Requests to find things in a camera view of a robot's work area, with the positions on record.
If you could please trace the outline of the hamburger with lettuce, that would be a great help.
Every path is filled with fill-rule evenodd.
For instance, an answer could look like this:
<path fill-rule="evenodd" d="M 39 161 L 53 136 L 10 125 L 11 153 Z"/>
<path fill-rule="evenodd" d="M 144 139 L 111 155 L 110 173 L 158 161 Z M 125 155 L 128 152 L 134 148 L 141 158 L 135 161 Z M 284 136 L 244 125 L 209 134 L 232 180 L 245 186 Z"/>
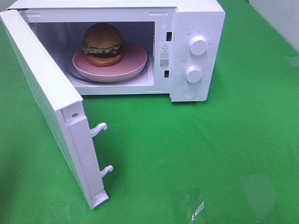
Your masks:
<path fill-rule="evenodd" d="M 81 49 L 92 65 L 108 67 L 121 61 L 122 46 L 122 34 L 116 27 L 97 23 L 86 31 Z"/>

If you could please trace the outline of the pink round plate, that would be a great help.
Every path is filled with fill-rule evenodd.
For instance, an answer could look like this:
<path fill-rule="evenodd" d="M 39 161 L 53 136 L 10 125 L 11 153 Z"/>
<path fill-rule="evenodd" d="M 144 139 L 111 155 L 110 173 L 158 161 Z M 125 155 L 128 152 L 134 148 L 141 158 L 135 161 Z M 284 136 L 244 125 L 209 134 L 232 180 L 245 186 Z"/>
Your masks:
<path fill-rule="evenodd" d="M 123 42 L 123 58 L 115 65 L 97 67 L 88 62 L 82 50 L 72 57 L 75 70 L 84 78 L 102 83 L 128 80 L 140 73 L 147 62 L 147 52 L 135 42 Z"/>

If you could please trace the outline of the white microwave door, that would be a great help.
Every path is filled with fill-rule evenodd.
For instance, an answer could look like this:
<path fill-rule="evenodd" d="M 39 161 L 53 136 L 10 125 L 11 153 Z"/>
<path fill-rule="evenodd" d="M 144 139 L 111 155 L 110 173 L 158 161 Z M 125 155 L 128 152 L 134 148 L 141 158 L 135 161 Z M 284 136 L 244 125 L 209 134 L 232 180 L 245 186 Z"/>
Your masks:
<path fill-rule="evenodd" d="M 105 123 L 90 128 L 82 97 L 16 10 L 0 17 L 21 64 L 34 98 L 51 129 L 89 207 L 108 199 L 102 178 L 113 170 L 100 169 L 93 137 Z"/>

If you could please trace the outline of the white microwave knob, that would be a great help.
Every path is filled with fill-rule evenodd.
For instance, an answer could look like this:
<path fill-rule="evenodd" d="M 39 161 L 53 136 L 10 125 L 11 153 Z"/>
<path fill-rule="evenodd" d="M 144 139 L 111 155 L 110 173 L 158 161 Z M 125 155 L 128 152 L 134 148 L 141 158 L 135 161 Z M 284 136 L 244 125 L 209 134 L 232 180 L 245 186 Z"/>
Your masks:
<path fill-rule="evenodd" d="M 197 83 L 202 79 L 203 72 L 198 66 L 190 66 L 186 69 L 185 76 L 189 83 Z"/>
<path fill-rule="evenodd" d="M 195 56 L 204 54 L 207 48 L 207 39 L 203 35 L 196 35 L 189 40 L 189 50 Z"/>

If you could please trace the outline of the white microwave oven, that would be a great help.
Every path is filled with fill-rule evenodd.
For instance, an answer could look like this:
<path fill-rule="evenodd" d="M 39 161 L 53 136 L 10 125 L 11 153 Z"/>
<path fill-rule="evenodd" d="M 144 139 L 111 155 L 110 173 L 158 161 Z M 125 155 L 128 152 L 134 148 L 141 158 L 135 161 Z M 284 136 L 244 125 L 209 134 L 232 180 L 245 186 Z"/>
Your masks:
<path fill-rule="evenodd" d="M 207 98 L 225 12 L 215 0 L 18 0 L 6 11 L 20 13 L 32 32 L 80 95 L 169 94 L 173 102 Z M 153 85 L 87 84 L 74 80 L 65 67 L 95 23 L 117 27 L 125 41 L 147 54 Z M 195 56 L 189 40 L 203 35 L 207 51 Z M 189 83 L 186 69 L 198 66 L 202 79 Z M 186 99 L 183 91 L 195 88 Z"/>

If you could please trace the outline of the round door release button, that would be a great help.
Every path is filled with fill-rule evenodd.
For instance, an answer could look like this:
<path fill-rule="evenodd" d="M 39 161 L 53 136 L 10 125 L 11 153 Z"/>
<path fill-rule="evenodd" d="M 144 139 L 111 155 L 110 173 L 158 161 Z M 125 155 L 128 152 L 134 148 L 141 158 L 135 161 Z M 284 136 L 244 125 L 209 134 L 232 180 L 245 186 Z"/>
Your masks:
<path fill-rule="evenodd" d="M 188 88 L 183 91 L 183 96 L 186 99 L 193 99 L 197 95 L 197 90 L 195 88 Z"/>

